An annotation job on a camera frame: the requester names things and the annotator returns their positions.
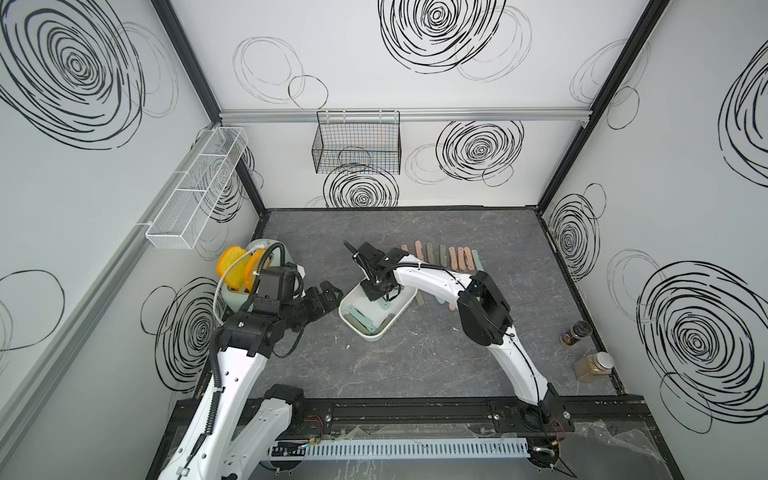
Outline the white plastic storage box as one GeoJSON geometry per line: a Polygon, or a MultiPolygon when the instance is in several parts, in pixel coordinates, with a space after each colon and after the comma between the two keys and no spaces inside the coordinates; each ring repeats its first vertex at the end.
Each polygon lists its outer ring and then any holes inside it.
{"type": "Polygon", "coordinates": [[[416,288],[402,287],[400,295],[392,301],[380,299],[376,302],[371,302],[365,296],[360,284],[358,284],[342,298],[338,307],[338,315],[362,339],[368,342],[375,342],[394,325],[394,322],[414,301],[416,294],[416,288]],[[375,334],[363,335],[348,321],[346,312],[349,306],[356,307],[375,323],[377,326],[375,334]]]}

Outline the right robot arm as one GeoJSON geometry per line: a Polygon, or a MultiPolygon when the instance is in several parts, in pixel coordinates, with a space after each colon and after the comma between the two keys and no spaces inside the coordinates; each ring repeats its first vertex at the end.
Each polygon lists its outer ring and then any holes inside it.
{"type": "Polygon", "coordinates": [[[514,394],[541,427],[557,421],[560,397],[535,366],[517,334],[510,305],[485,271],[451,271],[393,248],[385,253],[368,242],[345,242],[364,273],[360,283],[369,302],[406,287],[415,288],[455,306],[464,334],[490,350],[512,384],[514,394]]]}

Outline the long teal knife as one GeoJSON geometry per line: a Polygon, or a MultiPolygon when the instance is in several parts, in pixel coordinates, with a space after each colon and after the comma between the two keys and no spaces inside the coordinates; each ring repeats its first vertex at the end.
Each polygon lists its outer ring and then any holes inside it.
{"type": "Polygon", "coordinates": [[[376,333],[377,326],[375,323],[361,311],[359,311],[356,307],[349,306],[347,308],[346,315],[348,321],[353,324],[363,335],[373,335],[376,333]]]}

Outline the pink folding fruit knife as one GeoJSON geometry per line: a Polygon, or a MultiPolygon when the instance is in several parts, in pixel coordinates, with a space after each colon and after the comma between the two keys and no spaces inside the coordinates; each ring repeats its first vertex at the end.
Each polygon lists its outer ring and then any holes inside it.
{"type": "Polygon", "coordinates": [[[457,258],[457,252],[455,247],[449,247],[449,256],[450,256],[450,262],[451,262],[451,270],[458,270],[458,258],[457,258]]]}

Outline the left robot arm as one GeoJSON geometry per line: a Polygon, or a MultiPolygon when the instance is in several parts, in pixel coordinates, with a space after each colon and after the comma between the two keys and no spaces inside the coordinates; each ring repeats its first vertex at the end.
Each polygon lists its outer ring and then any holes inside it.
{"type": "Polygon", "coordinates": [[[213,333],[211,380],[160,478],[247,479],[281,434],[301,427],[304,394],[287,385],[273,386],[248,424],[237,424],[275,344],[337,309],[343,296],[328,281],[305,286],[295,266],[258,275],[247,299],[213,333]]]}

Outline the teal folding fruit knife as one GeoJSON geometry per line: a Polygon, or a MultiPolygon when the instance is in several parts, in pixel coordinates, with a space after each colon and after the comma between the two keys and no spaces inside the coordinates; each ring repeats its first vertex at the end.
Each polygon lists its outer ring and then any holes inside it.
{"type": "Polygon", "coordinates": [[[482,264],[479,252],[477,250],[472,250],[471,254],[472,254],[472,258],[473,258],[473,262],[474,262],[474,265],[476,267],[476,270],[477,271],[484,271],[484,266],[482,264]]]}

